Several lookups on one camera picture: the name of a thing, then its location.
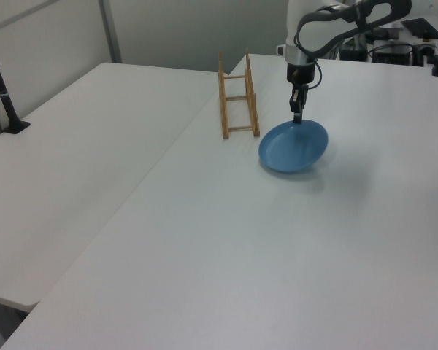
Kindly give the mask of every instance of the black device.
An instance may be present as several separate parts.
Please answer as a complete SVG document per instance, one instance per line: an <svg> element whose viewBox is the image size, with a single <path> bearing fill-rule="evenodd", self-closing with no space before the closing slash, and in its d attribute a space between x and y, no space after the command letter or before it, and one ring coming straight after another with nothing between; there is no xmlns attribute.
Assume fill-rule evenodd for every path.
<svg viewBox="0 0 438 350"><path fill-rule="evenodd" d="M373 43L373 63L409 66L411 45L406 42L377 40Z"/></svg>
<svg viewBox="0 0 438 350"><path fill-rule="evenodd" d="M428 35L428 39L438 39L438 30L436 30L425 18L416 18L414 20L403 20L402 25L419 39Z"/></svg>
<svg viewBox="0 0 438 350"><path fill-rule="evenodd" d="M23 122L16 115L16 111L13 106L12 99L9 96L7 86L5 85L1 73L0 73L0 99L1 102L3 103L3 107L5 108L5 111L7 112L8 120L9 120L8 127L5 128L3 132L16 134L16 133L20 133L22 130L30 126L31 123Z"/></svg>
<svg viewBox="0 0 438 350"><path fill-rule="evenodd" d="M368 58L368 50L366 45L358 43L354 38L345 42L339 48L339 59L341 61L355 61L355 62L366 62Z"/></svg>

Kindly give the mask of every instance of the white folding table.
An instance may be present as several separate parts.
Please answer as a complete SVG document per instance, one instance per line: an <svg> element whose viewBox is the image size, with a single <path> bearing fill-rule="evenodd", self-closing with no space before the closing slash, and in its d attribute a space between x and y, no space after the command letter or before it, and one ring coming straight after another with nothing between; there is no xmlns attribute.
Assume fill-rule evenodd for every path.
<svg viewBox="0 0 438 350"><path fill-rule="evenodd" d="M104 63L0 135L0 303L30 311L217 90Z"/></svg>
<svg viewBox="0 0 438 350"><path fill-rule="evenodd" d="M438 349L438 78L320 64L310 170L266 170L251 132L222 140L214 96L4 350ZM265 135L291 86L282 58L251 65Z"/></svg>

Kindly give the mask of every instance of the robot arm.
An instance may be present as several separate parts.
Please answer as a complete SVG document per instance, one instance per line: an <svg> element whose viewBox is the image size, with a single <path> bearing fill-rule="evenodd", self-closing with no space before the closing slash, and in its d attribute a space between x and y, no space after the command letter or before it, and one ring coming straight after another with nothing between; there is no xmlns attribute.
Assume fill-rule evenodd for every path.
<svg viewBox="0 0 438 350"><path fill-rule="evenodd" d="M331 0L289 0L285 46L287 79L293 84L291 110L301 123L315 59L358 33L402 18L438 14L438 0L360 0L346 7Z"/></svg>

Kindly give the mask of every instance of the blue plastic plate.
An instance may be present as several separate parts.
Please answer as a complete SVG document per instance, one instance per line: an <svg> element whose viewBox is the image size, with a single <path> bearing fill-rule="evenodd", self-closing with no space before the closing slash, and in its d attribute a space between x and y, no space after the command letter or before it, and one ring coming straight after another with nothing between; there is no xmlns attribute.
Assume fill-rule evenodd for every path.
<svg viewBox="0 0 438 350"><path fill-rule="evenodd" d="M285 122L261 140L259 155L268 168L281 173L295 173L311 166L328 146L326 129L312 120L301 124Z"/></svg>

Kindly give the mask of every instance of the rack rung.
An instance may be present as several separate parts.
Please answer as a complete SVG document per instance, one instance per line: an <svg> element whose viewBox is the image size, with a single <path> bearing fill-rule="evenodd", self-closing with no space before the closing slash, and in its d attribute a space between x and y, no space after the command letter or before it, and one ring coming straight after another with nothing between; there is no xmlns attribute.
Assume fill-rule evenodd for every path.
<svg viewBox="0 0 438 350"><path fill-rule="evenodd" d="M233 97L227 97L226 101L239 101L239 100L246 100L248 99L247 96L233 96Z"/></svg>
<svg viewBox="0 0 438 350"><path fill-rule="evenodd" d="M250 126L234 126L232 128L229 128L229 131L242 131L242 130L252 130L253 127Z"/></svg>
<svg viewBox="0 0 438 350"><path fill-rule="evenodd" d="M224 77L224 79L243 79L245 75L236 75L234 77Z"/></svg>

